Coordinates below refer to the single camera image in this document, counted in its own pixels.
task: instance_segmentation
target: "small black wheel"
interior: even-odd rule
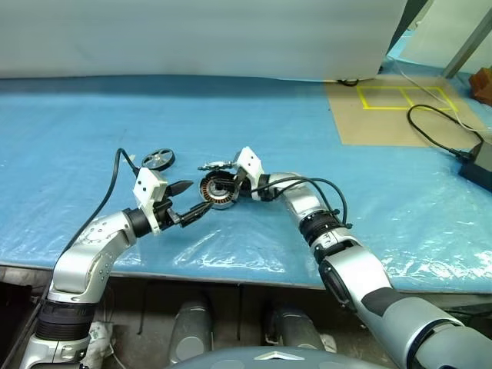
[[[170,148],[161,148],[147,155],[141,161],[141,166],[153,171],[163,171],[175,162],[175,153]]]
[[[347,79],[338,79],[337,82],[343,86],[354,87],[354,86],[357,86],[357,84],[359,83],[359,80],[354,79],[354,80],[349,81]]]

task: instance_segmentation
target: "black cable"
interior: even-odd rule
[[[138,324],[138,331],[137,331],[138,336],[140,336],[144,331],[144,317],[145,317],[145,311],[147,310],[147,290],[148,290],[148,285],[150,283],[151,282],[145,283],[144,293],[141,296],[140,323]]]
[[[459,310],[444,310],[448,314],[461,314],[461,315],[467,315],[468,317],[488,317],[489,315],[492,314],[492,311],[481,311],[477,313],[470,313],[468,311],[459,311]]]
[[[292,188],[292,187],[294,187],[296,185],[299,185],[301,183],[304,183],[304,182],[309,182],[309,183],[311,183],[317,189],[318,193],[320,194],[320,196],[321,196],[324,204],[328,208],[328,210],[338,220],[336,214],[334,213],[333,209],[330,206],[329,201],[326,199],[326,196],[325,196],[323,190],[321,190],[321,188],[316,183],[316,182],[323,182],[323,183],[325,183],[327,185],[330,185],[338,193],[338,196],[340,196],[342,207],[343,207],[343,217],[342,217],[342,222],[341,223],[344,224],[344,225],[347,225],[348,206],[347,206],[347,201],[345,199],[345,196],[342,193],[342,191],[340,190],[340,188],[338,188],[333,182],[331,182],[331,181],[329,181],[327,179],[323,179],[323,178],[306,178],[306,177],[299,177],[299,176],[286,177],[286,178],[281,178],[281,179],[278,179],[276,181],[270,182],[270,183],[265,184],[263,186],[260,186],[258,188],[255,188],[254,190],[251,190],[251,193],[252,192],[262,191],[262,190],[264,190],[266,188],[270,188],[271,186],[278,185],[279,183],[288,182],[288,181],[296,181],[296,182],[288,185],[285,188],[282,188],[279,192],[277,192],[275,194],[275,196],[272,199],[278,198],[282,193],[284,193],[284,191],[288,190],[289,188]]]
[[[243,321],[244,309],[244,284],[238,284],[238,319],[236,320],[236,340],[241,340],[241,322]]]
[[[469,159],[470,158],[470,155],[465,152],[465,151],[461,151],[461,150],[456,150],[455,148],[449,148],[447,146],[444,146],[442,144],[440,144],[439,142],[437,142],[436,140],[434,140],[431,136],[429,136],[427,133],[425,133],[422,128],[418,127],[415,122],[412,120],[412,117],[411,117],[411,112],[415,109],[415,108],[429,108],[430,110],[433,110],[441,115],[443,115],[444,117],[448,118],[450,121],[453,121],[454,123],[456,123],[457,125],[460,125],[460,122],[451,117],[450,115],[444,113],[443,111],[441,111],[440,109],[438,108],[435,108],[434,106],[430,106],[430,105],[426,105],[426,104],[416,104],[416,105],[413,105],[410,109],[408,109],[407,111],[407,120],[408,120],[408,123],[413,127],[415,128],[421,135],[423,135],[428,141],[432,142],[434,145],[440,147],[440,148],[443,148],[444,150],[450,152],[451,154],[455,155],[457,158],[461,158],[461,159]],[[484,142],[484,138],[478,133],[478,132],[475,132],[475,131],[471,131],[474,135],[476,135],[478,137],[478,139],[480,140],[480,142]]]
[[[67,243],[63,251],[61,252],[60,256],[58,257],[57,261],[60,260],[60,257],[65,253],[74,243],[77,241],[77,238],[81,235],[81,233],[87,228],[87,226],[94,220],[94,218],[99,214],[101,209],[106,205],[108,202],[109,198],[111,197],[111,194],[113,193],[113,190],[115,188],[116,184],[116,179],[118,178],[118,169],[120,166],[120,156],[123,155],[130,166],[131,170],[133,171],[135,177],[138,175],[138,168],[133,164],[131,161],[130,157],[126,153],[126,151],[123,148],[119,148],[116,150],[116,155],[115,155],[115,163],[113,165],[113,174],[111,176],[111,182],[109,184],[108,190],[106,191],[106,195],[103,197],[101,203],[99,206],[94,210],[94,212],[91,214],[91,216],[84,222],[84,224],[75,232],[73,237],[70,239],[70,241]],[[1,369],[6,369],[10,361],[12,360],[15,352],[18,350],[18,347],[20,346],[21,342],[24,340],[25,335],[29,332],[31,329],[31,326],[33,322],[35,321],[39,309],[41,308],[42,302],[46,299],[46,296],[48,296],[48,291],[51,283],[48,283],[41,295],[41,297],[38,299],[38,302],[36,302],[35,308],[31,315],[29,316],[28,320],[25,323],[24,328],[22,328],[22,331],[20,335],[17,337],[17,340],[15,343],[12,345],[12,349],[8,353],[7,358],[4,360],[2,364]]]
[[[354,87],[354,86],[357,86],[357,84],[359,83],[359,80],[356,79],[353,81],[348,81],[347,79],[338,79],[337,82],[342,84],[343,86]]]
[[[77,241],[77,238],[87,228],[87,226],[94,220],[94,218],[99,214],[101,209],[106,205],[109,198],[111,197],[111,194],[113,193],[113,190],[115,189],[116,179],[118,178],[118,169],[120,167],[121,155],[123,155],[125,157],[128,165],[130,166],[131,170],[133,171],[133,174],[135,175],[135,177],[138,176],[139,169],[135,166],[135,164],[133,164],[130,157],[128,157],[128,154],[126,153],[126,151],[122,148],[119,148],[118,150],[116,150],[115,163],[113,164],[113,174],[111,176],[111,182],[109,184],[109,187],[108,187],[108,190],[106,191],[105,196],[102,198],[101,203],[94,210],[94,212],[91,214],[91,216],[89,218],[87,218],[87,220],[84,222],[84,224],[75,232],[73,237],[70,239],[70,241],[67,243],[67,245],[65,246],[65,248],[61,252],[60,256],[58,257],[58,260],[63,255],[63,253],[65,251],[67,251],[74,244],[75,241]]]

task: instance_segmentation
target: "white cable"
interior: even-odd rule
[[[116,362],[121,367],[121,369],[127,369],[126,366],[121,362],[121,360],[118,359],[118,356],[116,356],[115,348],[113,347],[113,344],[111,342],[109,342],[109,347],[111,348],[111,354],[113,355],[113,357],[115,358]]]
[[[466,129],[467,131],[472,131],[472,132],[489,132],[489,130],[490,130],[489,128],[488,129],[473,129],[473,128],[469,128],[466,125],[464,125],[463,122],[460,119],[460,116],[458,115],[458,113],[456,112],[456,110],[454,110],[453,105],[451,105],[449,102],[443,100],[439,96],[433,94],[432,92],[430,92],[429,90],[427,90],[424,86],[421,86],[418,83],[416,83],[416,81],[414,81],[412,78],[408,77],[401,70],[401,68],[400,68],[400,66],[398,64],[398,61],[395,58],[393,58],[392,56],[389,56],[389,55],[387,55],[387,57],[394,62],[394,65],[396,65],[396,67],[397,67],[398,71],[400,72],[400,74],[403,75],[408,81],[410,81],[411,83],[413,83],[414,85],[416,85],[420,90],[428,93],[430,96],[432,96],[433,98],[435,98],[439,102],[441,102],[441,103],[445,104],[446,106],[448,106],[451,109],[451,111],[454,113],[454,116],[456,117],[456,120],[457,120],[458,124],[461,127],[463,127],[464,129]]]
[[[111,292],[113,294],[113,307],[111,309],[111,313],[109,314],[109,319],[110,320],[113,318],[113,311],[115,309],[115,292],[113,290],[111,290]],[[110,321],[107,320],[107,317],[106,317],[106,295],[104,296],[104,298],[102,300],[102,303],[103,303],[103,306],[104,306],[103,317],[104,317],[105,323],[111,323]],[[109,348],[111,348],[111,355],[113,355],[113,357],[115,358],[116,362],[121,367],[121,369],[127,369],[126,366],[121,362],[121,360],[119,359],[119,357],[116,356],[115,348],[113,347],[113,344],[111,343],[111,338],[109,339]]]

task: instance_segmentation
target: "metal pole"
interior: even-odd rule
[[[487,37],[492,30],[492,8],[489,9],[484,19],[478,24],[470,37],[465,41],[460,50],[451,59],[447,67],[443,71],[445,78],[453,78],[460,70],[468,58],[475,52],[478,45]]]

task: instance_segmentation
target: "gray floor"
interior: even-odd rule
[[[1,281],[30,284],[38,293],[48,278],[47,272],[0,268]],[[161,369],[166,364],[168,342],[181,304],[203,296],[209,298],[213,308],[215,349],[261,344],[264,306],[283,303],[302,309],[320,333],[333,336],[339,353],[395,368],[360,321],[340,308],[326,291],[110,278],[95,320],[104,320],[104,311],[107,317],[111,317],[115,352],[127,369]],[[491,310],[490,295],[435,294],[423,297],[445,309]],[[464,322],[492,337],[490,320],[478,317]],[[22,352],[23,348],[9,367],[18,367]],[[121,369],[113,357],[105,359],[103,368]]]

